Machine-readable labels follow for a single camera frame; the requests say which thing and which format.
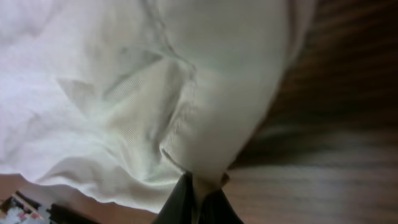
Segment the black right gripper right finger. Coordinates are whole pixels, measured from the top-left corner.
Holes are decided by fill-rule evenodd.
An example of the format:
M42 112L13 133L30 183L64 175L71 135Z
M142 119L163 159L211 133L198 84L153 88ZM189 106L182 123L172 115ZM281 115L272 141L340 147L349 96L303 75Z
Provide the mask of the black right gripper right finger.
M203 201L199 224L243 224L222 190L209 194Z

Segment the beige khaki shorts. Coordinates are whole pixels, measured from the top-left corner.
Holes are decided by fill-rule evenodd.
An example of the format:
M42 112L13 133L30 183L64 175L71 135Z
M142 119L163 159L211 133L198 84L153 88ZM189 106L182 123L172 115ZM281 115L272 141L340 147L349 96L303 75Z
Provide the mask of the beige khaki shorts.
M1 173L159 212L219 182L265 117L315 1L1 2Z

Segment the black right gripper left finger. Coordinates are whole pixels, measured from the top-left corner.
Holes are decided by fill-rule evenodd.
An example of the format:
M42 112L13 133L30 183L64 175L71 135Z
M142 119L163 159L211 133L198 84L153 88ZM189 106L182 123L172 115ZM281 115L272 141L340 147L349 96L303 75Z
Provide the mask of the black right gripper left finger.
M192 176L184 174L152 224L191 224L193 205Z

